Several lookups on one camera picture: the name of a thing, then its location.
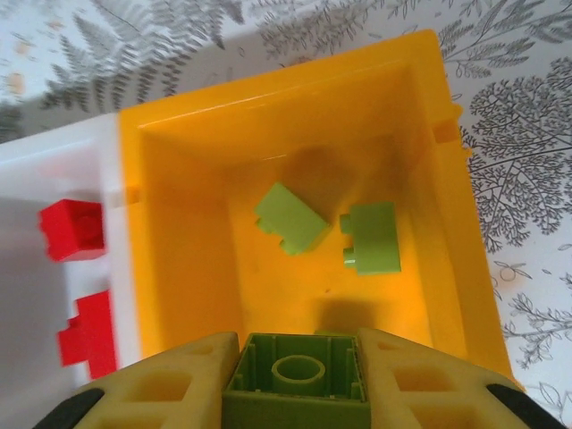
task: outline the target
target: gray leaf pattern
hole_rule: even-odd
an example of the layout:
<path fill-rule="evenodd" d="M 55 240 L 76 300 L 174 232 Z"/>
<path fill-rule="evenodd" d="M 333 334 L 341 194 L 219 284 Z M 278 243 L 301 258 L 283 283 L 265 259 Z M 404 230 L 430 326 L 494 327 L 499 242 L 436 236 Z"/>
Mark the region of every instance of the gray leaf pattern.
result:
<path fill-rule="evenodd" d="M 56 73 L 59 80 L 48 82 L 55 91 L 45 95 L 45 109 L 77 105 L 85 112 L 118 110 L 147 101 L 157 83 L 170 96 L 181 68 L 208 39 L 224 49 L 225 19 L 244 23 L 242 4 L 234 0 L 152 0 L 148 7 L 131 1 L 92 3 L 113 32 L 74 16 L 88 50 L 61 37 L 70 75 Z M 131 88 L 136 99 L 128 101 Z"/>
<path fill-rule="evenodd" d="M 572 276 L 566 273 L 561 280 L 566 283 L 572 280 Z M 521 331 L 511 321 L 502 328 L 506 339 L 521 342 L 522 356 L 517 363 L 523 369 L 544 360 L 553 360 L 551 348 L 554 341 L 572 341 L 572 308 L 540 309 L 525 293 L 518 293 L 509 306 L 511 315 L 525 319 L 528 326 Z"/>
<path fill-rule="evenodd" d="M 550 383 L 538 382 L 535 385 L 527 385 L 526 391 L 562 424 L 569 424 L 565 418 L 566 413 L 570 412 L 570 407 L 572 407 L 572 390 L 559 390 Z"/>
<path fill-rule="evenodd" d="M 472 41 L 471 38 L 464 38 L 466 43 L 458 46 L 455 40 L 440 37 L 445 63 L 457 65 L 458 78 L 484 78 L 491 76 L 492 69 L 524 63 L 528 55 L 523 53 L 536 41 L 559 44 L 570 40 L 570 6 L 565 5 L 558 12 L 541 15 L 537 12 L 542 4 L 543 1 L 500 0 L 476 22 L 469 24 L 472 25 Z M 513 33 L 517 38 L 507 43 L 505 40 Z"/>
<path fill-rule="evenodd" d="M 545 78 L 489 84 L 470 105 L 478 118 L 466 144 L 475 150 L 469 169 L 485 245 L 522 246 L 529 223 L 555 232 L 572 215 L 572 61 L 552 63 Z"/>
<path fill-rule="evenodd" d="M 34 5 L 43 14 L 56 13 L 62 7 L 61 0 L 2 0 L 0 19 L 11 19 L 22 6 L 27 4 Z"/>
<path fill-rule="evenodd" d="M 264 13 L 258 24 L 269 57 L 307 52 L 333 54 L 346 38 L 353 39 L 364 29 L 369 13 L 384 5 L 384 0 L 341 0 L 312 2 L 299 0 L 260 1 L 250 12 Z M 294 11 L 294 19 L 286 13 Z"/>
<path fill-rule="evenodd" d="M 481 16 L 483 9 L 492 6 L 492 0 L 469 0 L 461 5 L 460 16 L 465 15 L 467 18 L 471 16 L 471 13 Z"/>
<path fill-rule="evenodd" d="M 22 137 L 20 108 L 3 101 L 0 102 L 0 113 L 0 143 Z"/>

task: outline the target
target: white plastic box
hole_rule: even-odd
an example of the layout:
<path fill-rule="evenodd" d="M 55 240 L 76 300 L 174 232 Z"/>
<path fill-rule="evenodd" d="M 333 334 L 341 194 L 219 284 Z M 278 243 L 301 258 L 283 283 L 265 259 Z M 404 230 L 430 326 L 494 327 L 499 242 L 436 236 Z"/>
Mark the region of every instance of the white plastic box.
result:
<path fill-rule="evenodd" d="M 117 115 L 0 145 L 0 428 L 32 427 L 88 381 L 60 365 L 56 334 L 74 300 L 110 288 L 119 367 L 139 360 Z M 107 253 L 57 264 L 38 212 L 62 198 L 101 202 Z"/>

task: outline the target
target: tree print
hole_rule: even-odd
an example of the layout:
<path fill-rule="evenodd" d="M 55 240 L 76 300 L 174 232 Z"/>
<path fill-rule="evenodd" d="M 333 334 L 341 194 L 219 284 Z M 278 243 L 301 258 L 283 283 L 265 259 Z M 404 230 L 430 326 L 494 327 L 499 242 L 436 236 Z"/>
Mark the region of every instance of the tree print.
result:
<path fill-rule="evenodd" d="M 449 0 L 449 6 L 452 6 L 454 0 Z M 471 13 L 476 13 L 477 16 L 483 14 L 483 10 L 492 6 L 492 0 L 468 0 L 461 5 L 459 16 L 465 15 L 467 18 Z"/>
<path fill-rule="evenodd" d="M 494 253 L 522 246 L 530 228 L 558 230 L 572 214 L 572 61 L 551 64 L 545 78 L 493 82 L 472 100 L 477 122 L 469 160 L 481 233 Z"/>
<path fill-rule="evenodd" d="M 559 278 L 569 288 L 572 274 L 565 273 Z M 508 341 L 520 341 L 522 356 L 517 363 L 528 369 L 531 365 L 544 360 L 552 360 L 551 347 L 554 341 L 572 341 L 572 308 L 540 309 L 525 293 L 518 293 L 509 304 L 510 315 L 526 320 L 528 329 L 518 330 L 511 320 L 502 327 Z"/>
<path fill-rule="evenodd" d="M 540 14 L 543 0 L 499 0 L 464 4 L 459 18 L 439 32 L 445 63 L 454 64 L 458 78 L 484 78 L 493 69 L 511 67 L 528 59 L 537 41 L 561 44 L 572 40 L 572 10 L 566 2 L 553 13 Z M 491 6 L 485 13 L 485 7 Z M 475 8 L 477 21 L 465 22 Z"/>
<path fill-rule="evenodd" d="M 353 40 L 364 30 L 373 12 L 387 7 L 387 19 L 405 19 L 421 1 L 256 0 L 249 14 L 263 18 L 258 27 L 271 58 L 307 50 L 312 55 L 333 54 L 347 38 Z"/>
<path fill-rule="evenodd" d="M 558 390 L 546 382 L 527 385 L 526 392 L 558 420 L 572 425 L 572 389 Z"/>

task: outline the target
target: green building block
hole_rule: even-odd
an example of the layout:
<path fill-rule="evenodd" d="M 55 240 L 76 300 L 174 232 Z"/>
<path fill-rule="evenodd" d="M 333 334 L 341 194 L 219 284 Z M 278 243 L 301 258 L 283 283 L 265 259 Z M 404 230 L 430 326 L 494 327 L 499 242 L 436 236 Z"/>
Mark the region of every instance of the green building block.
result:
<path fill-rule="evenodd" d="M 255 209 L 257 226 L 282 237 L 280 247 L 288 255 L 310 250 L 328 231 L 328 223 L 292 194 L 275 183 Z"/>
<path fill-rule="evenodd" d="M 343 249 L 343 262 L 358 274 L 401 271 L 400 246 L 393 203 L 355 205 L 340 216 L 344 234 L 351 234 L 353 248 Z"/>
<path fill-rule="evenodd" d="M 223 391 L 223 429 L 366 429 L 370 406 L 353 337 L 248 337 Z"/>

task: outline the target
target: plastic toy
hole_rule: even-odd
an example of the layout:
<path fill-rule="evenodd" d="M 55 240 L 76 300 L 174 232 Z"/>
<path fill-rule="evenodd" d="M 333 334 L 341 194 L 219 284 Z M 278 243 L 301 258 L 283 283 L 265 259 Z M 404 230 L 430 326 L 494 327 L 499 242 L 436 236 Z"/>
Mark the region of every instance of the plastic toy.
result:
<path fill-rule="evenodd" d="M 223 392 L 223 428 L 270 426 L 370 427 L 354 338 L 250 335 Z"/>
<path fill-rule="evenodd" d="M 459 115 L 430 30 L 122 110 L 141 356 L 366 325 L 510 376 Z M 401 272 L 355 275 L 338 228 L 285 255 L 253 210 L 277 181 L 326 220 L 396 202 Z"/>
<path fill-rule="evenodd" d="M 305 378 L 307 364 L 278 370 L 286 391 L 276 384 L 289 353 L 321 362 L 324 386 Z M 83 386 L 34 429 L 221 427 L 565 429 L 502 375 L 373 329 L 355 340 L 253 335 L 241 357 L 236 334 L 218 333 Z"/>
<path fill-rule="evenodd" d="M 88 362 L 92 379 L 117 369 L 109 291 L 76 300 L 78 315 L 57 334 L 62 365 Z"/>
<path fill-rule="evenodd" d="M 351 234 L 353 248 L 343 249 L 343 263 L 358 274 L 398 273 L 400 247 L 393 203 L 355 205 L 340 216 L 344 234 Z"/>
<path fill-rule="evenodd" d="M 101 204 L 62 199 L 39 212 L 47 254 L 55 262 L 95 259 L 105 253 Z"/>
<path fill-rule="evenodd" d="M 281 183 L 275 183 L 256 208 L 257 226 L 282 236 L 288 255 L 311 249 L 324 236 L 328 223 Z"/>

